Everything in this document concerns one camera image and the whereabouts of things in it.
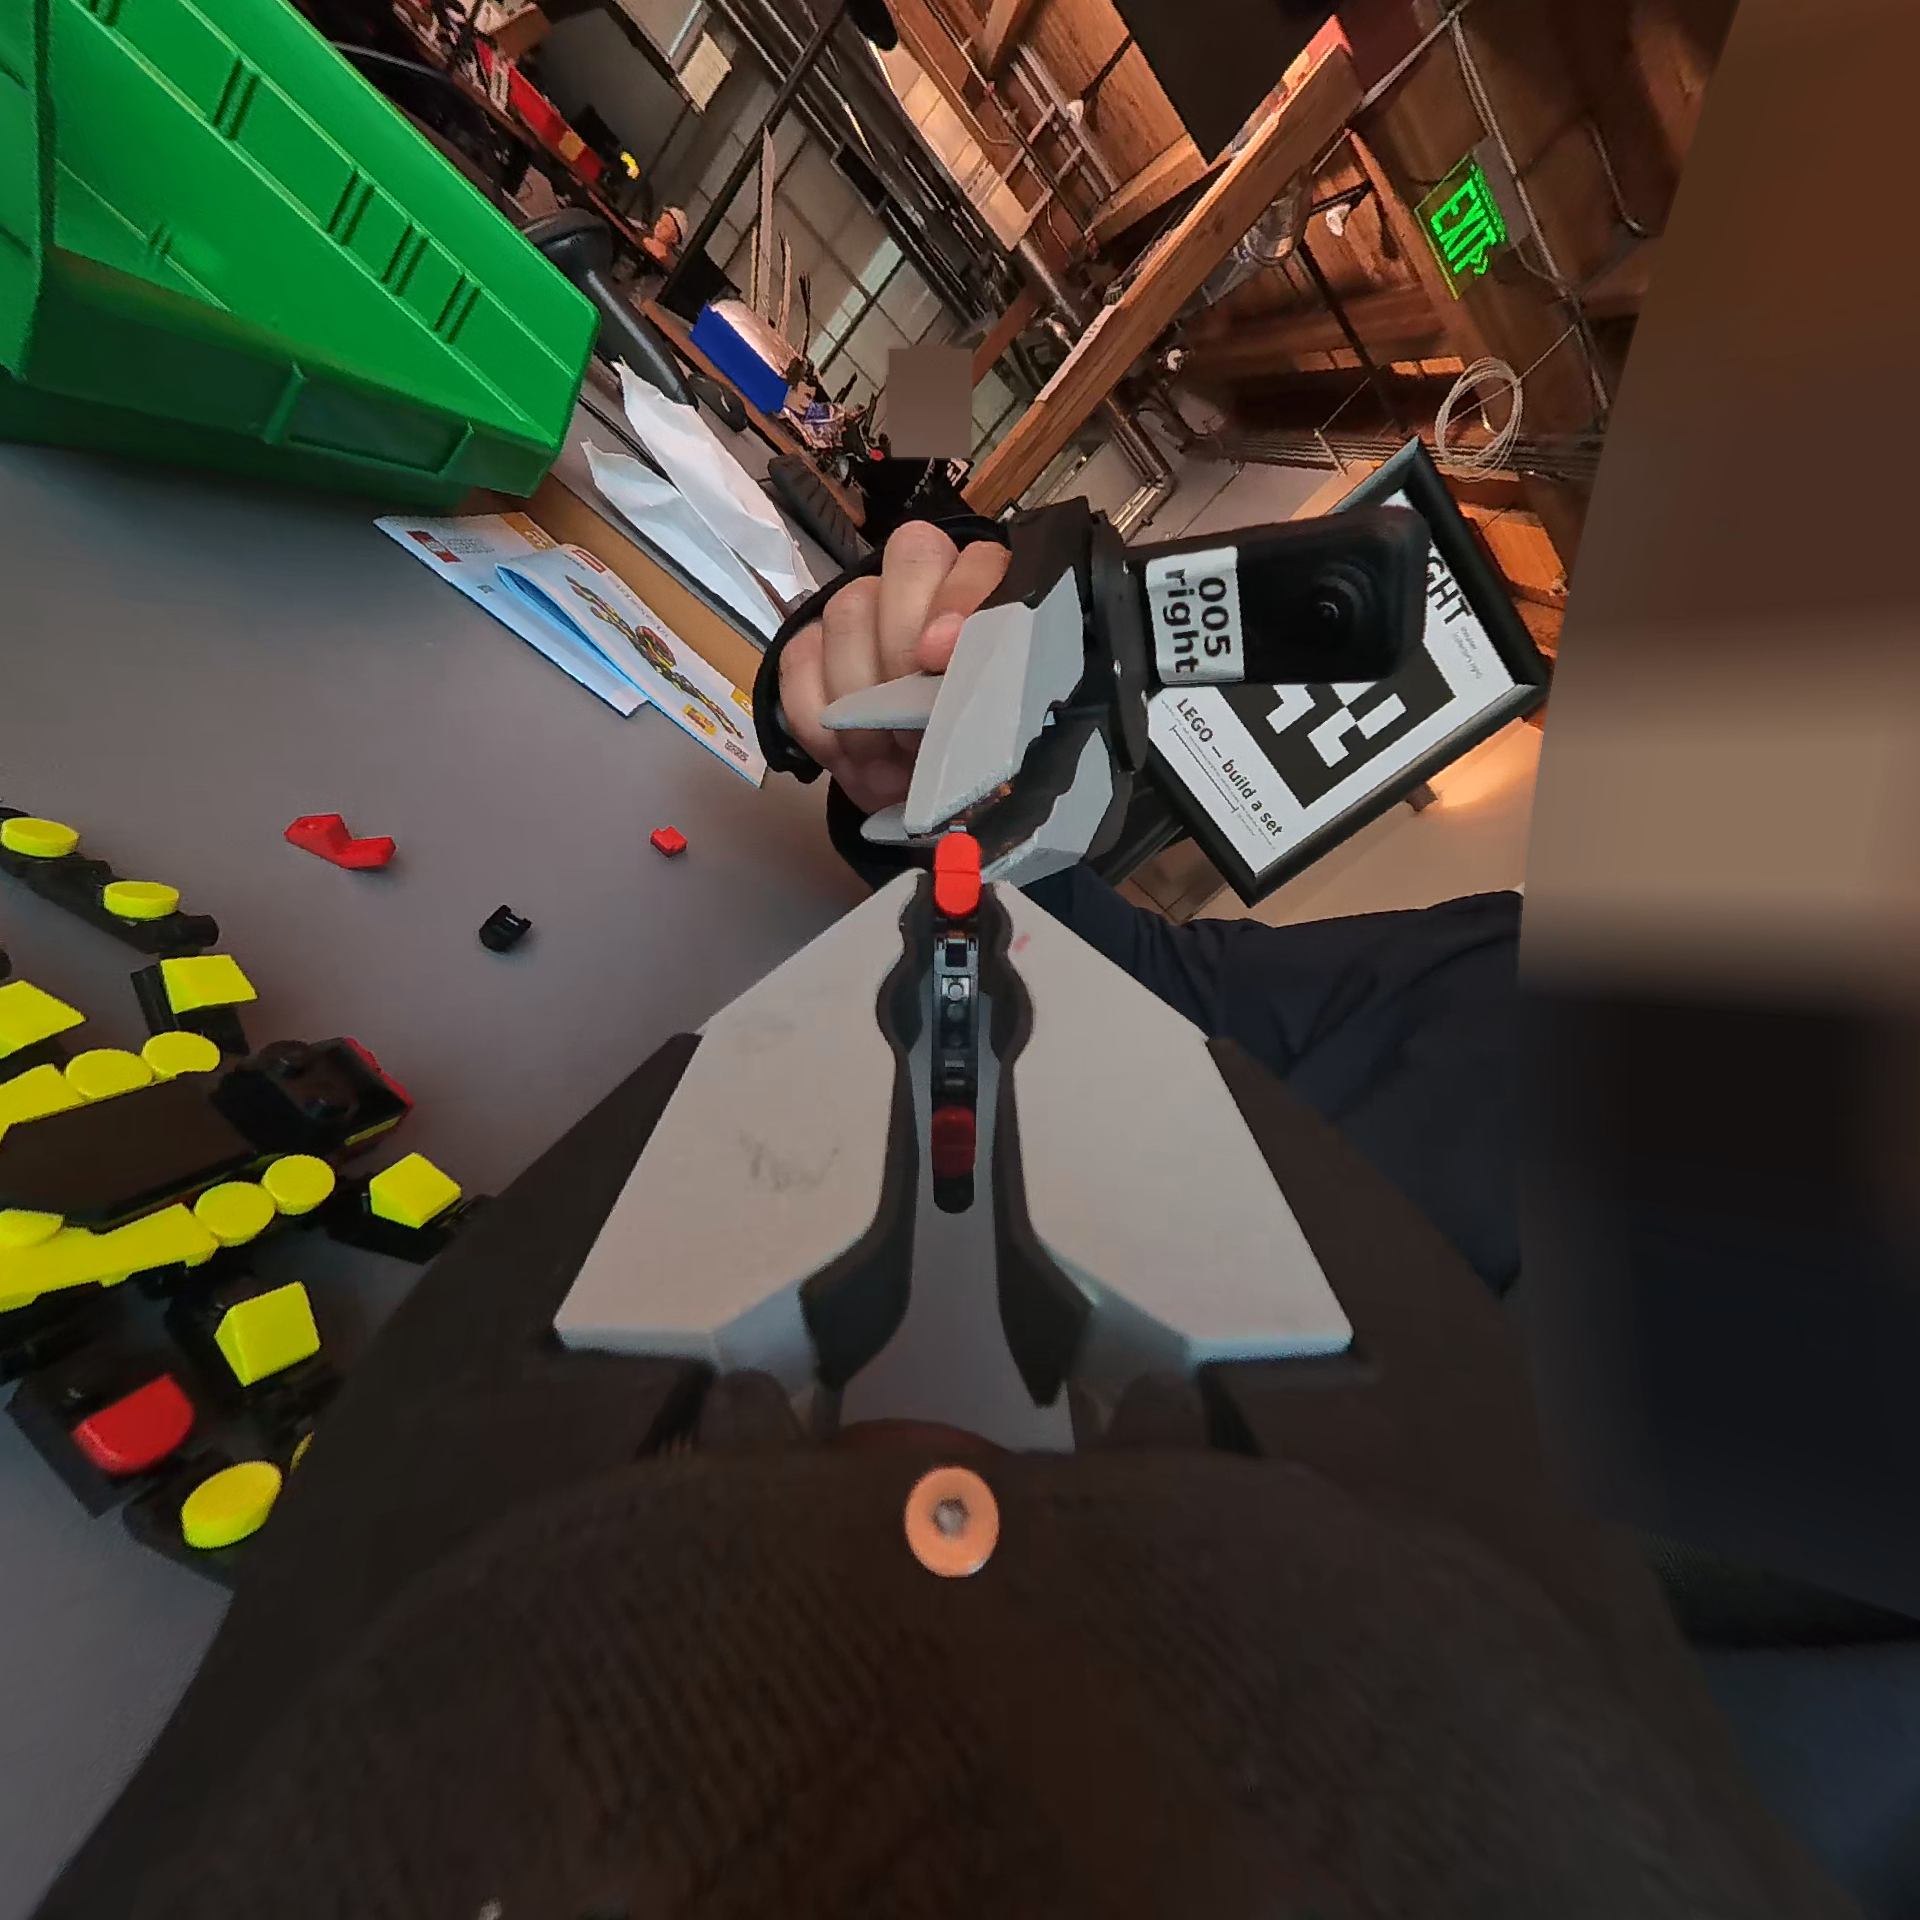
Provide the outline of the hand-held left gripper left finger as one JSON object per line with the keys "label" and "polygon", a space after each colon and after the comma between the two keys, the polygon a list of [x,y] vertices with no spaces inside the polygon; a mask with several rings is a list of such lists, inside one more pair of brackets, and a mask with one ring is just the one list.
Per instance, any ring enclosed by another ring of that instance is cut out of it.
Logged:
{"label": "hand-held left gripper left finger", "polygon": [[896,877],[731,1006],[653,1124],[558,1339],[844,1391],[909,1314],[930,877]]}

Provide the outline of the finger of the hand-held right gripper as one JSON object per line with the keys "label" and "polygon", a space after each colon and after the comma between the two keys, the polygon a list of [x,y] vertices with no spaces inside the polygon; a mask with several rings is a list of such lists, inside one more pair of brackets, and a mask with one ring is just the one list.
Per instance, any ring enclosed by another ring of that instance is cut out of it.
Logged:
{"label": "finger of the hand-held right gripper", "polygon": [[1007,797],[1036,738],[1110,742],[1110,663],[1090,646],[1081,575],[966,614],[909,782],[909,838]]}
{"label": "finger of the hand-held right gripper", "polygon": [[1131,797],[1106,738],[1036,738],[1014,794],[980,810],[980,881],[1031,886],[1106,852]]}

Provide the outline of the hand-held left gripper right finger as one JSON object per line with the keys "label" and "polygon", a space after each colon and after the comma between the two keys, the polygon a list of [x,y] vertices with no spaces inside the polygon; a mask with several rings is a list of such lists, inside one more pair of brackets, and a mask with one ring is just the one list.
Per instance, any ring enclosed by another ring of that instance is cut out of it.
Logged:
{"label": "hand-held left gripper right finger", "polygon": [[1031,1406],[1346,1356],[1340,1310],[1203,1032],[1016,886],[980,895],[994,1310]]}

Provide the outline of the black red lego limb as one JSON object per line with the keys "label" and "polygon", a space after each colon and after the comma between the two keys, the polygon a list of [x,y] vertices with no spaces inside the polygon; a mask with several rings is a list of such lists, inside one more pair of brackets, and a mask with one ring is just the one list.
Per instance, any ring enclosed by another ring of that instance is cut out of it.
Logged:
{"label": "black red lego limb", "polygon": [[930,1190],[957,1214],[974,1190],[980,1090],[980,843],[951,828],[930,871]]}

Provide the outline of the group of black yellow lego pieces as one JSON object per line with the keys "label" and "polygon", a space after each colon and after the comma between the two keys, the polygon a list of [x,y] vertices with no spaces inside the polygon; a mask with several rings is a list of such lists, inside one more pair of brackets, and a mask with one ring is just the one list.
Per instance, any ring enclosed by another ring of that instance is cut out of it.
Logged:
{"label": "group of black yellow lego pieces", "polygon": [[481,1202],[421,1155],[413,1098],[353,1037],[251,1046],[251,977],[176,886],[119,877],[73,826],[5,806],[5,881],[138,953],[148,1032],[5,961],[0,1378],[8,1423],[86,1516],[231,1579],[343,1372],[303,1279],[258,1252],[319,1232],[435,1265]]}

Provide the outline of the person's right hand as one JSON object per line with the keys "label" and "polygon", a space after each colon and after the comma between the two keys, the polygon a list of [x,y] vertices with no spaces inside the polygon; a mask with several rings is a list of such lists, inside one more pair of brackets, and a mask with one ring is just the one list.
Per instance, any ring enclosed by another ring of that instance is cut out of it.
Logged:
{"label": "person's right hand", "polygon": [[892,681],[945,674],[953,635],[980,613],[1014,553],[991,536],[953,541],[936,522],[901,522],[871,580],[828,593],[776,663],[783,730],[834,776],[856,814],[909,797],[917,730],[825,730],[825,708]]}

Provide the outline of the black framed sign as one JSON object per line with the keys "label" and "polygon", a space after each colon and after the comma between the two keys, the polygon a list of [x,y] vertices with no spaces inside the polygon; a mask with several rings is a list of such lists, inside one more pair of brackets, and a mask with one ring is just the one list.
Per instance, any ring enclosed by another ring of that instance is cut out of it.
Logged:
{"label": "black framed sign", "polygon": [[1171,683],[1149,708],[1149,766],[1242,901],[1550,701],[1550,656],[1420,437],[1333,502],[1361,508],[1428,522],[1424,635],[1391,681]]}

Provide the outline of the spider cover instruction booklet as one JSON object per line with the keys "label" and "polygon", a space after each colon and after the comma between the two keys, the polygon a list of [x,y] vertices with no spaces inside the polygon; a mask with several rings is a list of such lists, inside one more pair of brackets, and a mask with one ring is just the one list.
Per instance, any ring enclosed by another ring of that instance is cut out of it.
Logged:
{"label": "spider cover instruction booklet", "polygon": [[749,789],[767,782],[749,701],[673,635],[657,613],[644,613],[613,575],[589,575],[582,564],[563,564],[551,575],[551,593],[573,631],[677,730],[731,763]]}

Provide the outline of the white plastic bag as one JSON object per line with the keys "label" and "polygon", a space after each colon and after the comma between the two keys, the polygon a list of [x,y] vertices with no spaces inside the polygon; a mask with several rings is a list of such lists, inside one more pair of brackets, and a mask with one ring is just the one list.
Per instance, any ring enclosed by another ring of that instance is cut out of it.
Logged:
{"label": "white plastic bag", "polygon": [[582,446],[601,502],[767,646],[786,613],[819,589],[798,536],[700,407],[667,404],[629,365],[613,375],[643,457]]}

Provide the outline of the green exit sign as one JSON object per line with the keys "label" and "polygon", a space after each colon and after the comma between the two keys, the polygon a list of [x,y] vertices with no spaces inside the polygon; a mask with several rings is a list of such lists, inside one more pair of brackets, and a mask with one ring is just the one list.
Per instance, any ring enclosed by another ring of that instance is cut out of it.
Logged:
{"label": "green exit sign", "polygon": [[1494,258],[1512,241],[1494,176],[1475,155],[1463,155],[1441,184],[1428,184],[1428,191],[1411,206],[1411,219],[1451,296],[1463,296],[1464,281],[1489,278]]}

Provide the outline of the blue storage box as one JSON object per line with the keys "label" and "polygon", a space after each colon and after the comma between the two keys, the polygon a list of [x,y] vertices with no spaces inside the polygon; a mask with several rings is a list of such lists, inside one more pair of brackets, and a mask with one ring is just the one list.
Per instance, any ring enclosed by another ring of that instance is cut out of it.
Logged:
{"label": "blue storage box", "polygon": [[798,351],[749,303],[706,303],[686,345],[767,417],[786,407]]}

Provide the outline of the scorpion cover instruction booklet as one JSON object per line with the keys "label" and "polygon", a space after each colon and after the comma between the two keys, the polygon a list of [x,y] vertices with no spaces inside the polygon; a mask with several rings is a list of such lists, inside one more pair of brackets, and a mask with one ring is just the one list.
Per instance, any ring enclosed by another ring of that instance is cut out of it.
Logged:
{"label": "scorpion cover instruction booklet", "polygon": [[613,716],[653,704],[589,635],[503,580],[506,564],[532,564],[558,550],[532,518],[373,518],[373,525]]}

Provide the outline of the green plastic bin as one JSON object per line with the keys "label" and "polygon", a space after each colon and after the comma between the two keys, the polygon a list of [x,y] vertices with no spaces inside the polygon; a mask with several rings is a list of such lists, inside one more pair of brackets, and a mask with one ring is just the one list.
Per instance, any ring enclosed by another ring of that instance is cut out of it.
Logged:
{"label": "green plastic bin", "polygon": [[592,309],[291,8],[0,12],[0,431],[392,508],[532,494]]}

